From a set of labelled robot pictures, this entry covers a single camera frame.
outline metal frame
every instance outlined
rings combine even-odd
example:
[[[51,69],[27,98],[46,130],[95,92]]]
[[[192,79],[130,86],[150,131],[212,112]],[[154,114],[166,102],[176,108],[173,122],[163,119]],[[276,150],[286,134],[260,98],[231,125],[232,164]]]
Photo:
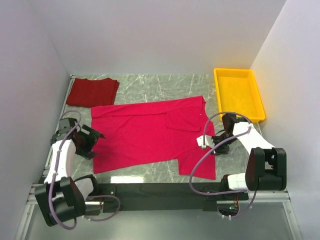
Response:
[[[66,101],[67,101],[67,97],[70,93],[71,87],[75,81],[76,75],[71,75],[70,76],[70,82],[69,82],[69,86],[68,89],[66,91],[65,94],[65,98],[64,98],[64,102],[61,108],[61,112],[60,112],[60,116],[62,116],[62,114],[64,113],[65,109],[66,109]],[[48,153],[48,157],[46,159],[46,163],[45,163],[45,167],[43,170],[43,174],[42,177],[45,177],[48,174],[49,168],[50,168],[50,160],[52,157],[52,149],[50,148],[49,153]],[[35,188],[38,184],[33,184],[31,186],[30,192],[29,192],[29,196],[28,199],[25,203],[25,208],[24,208],[24,212],[15,236],[15,240],[24,240],[26,238],[27,232],[28,232],[28,228],[29,228],[29,224],[35,209],[35,205],[37,205],[37,201],[35,198]],[[249,199],[248,200],[244,200],[244,201],[240,201],[243,203],[247,203],[249,202],[252,197],[253,197],[253,192],[249,192],[248,196]],[[283,203],[283,207],[285,209],[285,214],[289,223],[289,227],[293,236],[294,240],[301,240],[302,239],[302,235],[300,233],[300,229],[299,229],[299,225],[296,219],[296,216],[293,212],[293,208],[291,205],[291,200],[288,194],[288,191],[258,191],[254,200],[255,203]],[[233,201],[217,201],[217,204],[228,204],[228,203],[233,203]],[[91,202],[88,203],[89,204],[100,204],[99,202]]]

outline yellow tray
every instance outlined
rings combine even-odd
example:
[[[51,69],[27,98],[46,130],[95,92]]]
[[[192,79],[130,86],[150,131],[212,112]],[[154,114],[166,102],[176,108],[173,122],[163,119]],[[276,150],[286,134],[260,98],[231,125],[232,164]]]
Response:
[[[255,75],[251,70],[215,68],[214,82],[219,112],[243,114],[253,123],[266,118]]]

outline marble tabletop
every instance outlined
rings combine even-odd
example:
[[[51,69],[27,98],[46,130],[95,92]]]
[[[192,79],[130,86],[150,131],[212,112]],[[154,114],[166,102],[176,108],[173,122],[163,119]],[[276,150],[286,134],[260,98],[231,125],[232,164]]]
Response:
[[[133,104],[203,96],[205,111],[209,116],[218,112],[216,88],[212,74],[104,74],[80,75],[77,78],[101,80],[112,78],[120,82],[115,105]],[[66,105],[65,111],[77,110],[82,114],[81,124],[91,126],[90,108]],[[68,117],[77,118],[75,113]],[[216,132],[223,129],[218,117],[213,119]],[[216,180],[194,177],[194,182],[220,182],[225,174],[244,173],[249,154],[239,141],[230,145],[227,155],[216,156]],[[73,159],[72,177],[78,178],[93,173],[93,161],[76,155]],[[186,183],[188,175],[179,175],[178,161],[172,159],[156,163],[130,166],[95,174],[99,183]]]

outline folded red cloth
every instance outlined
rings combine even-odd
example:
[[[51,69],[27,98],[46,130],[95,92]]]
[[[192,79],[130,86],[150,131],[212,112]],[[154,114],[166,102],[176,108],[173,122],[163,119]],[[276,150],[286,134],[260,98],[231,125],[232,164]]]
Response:
[[[119,82],[109,77],[102,80],[76,78],[66,104],[86,108],[113,105],[118,87]]]
[[[179,174],[190,175],[208,152],[197,144],[208,117],[202,96],[178,100],[97,106],[91,109],[92,128],[104,134],[93,151],[93,172],[178,160]],[[213,123],[206,134],[214,135]],[[209,155],[196,177],[216,179],[215,157]]]

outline white wall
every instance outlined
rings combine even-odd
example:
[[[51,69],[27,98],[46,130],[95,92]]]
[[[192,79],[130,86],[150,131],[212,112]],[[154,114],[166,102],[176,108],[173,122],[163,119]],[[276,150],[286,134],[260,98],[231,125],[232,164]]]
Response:
[[[320,236],[320,1],[287,0],[252,69],[263,134],[287,152],[287,187],[303,238]]]
[[[29,0],[70,74],[250,68],[285,0]]]
[[[0,30],[0,238],[11,240],[45,165],[69,76],[28,1],[0,1]]]

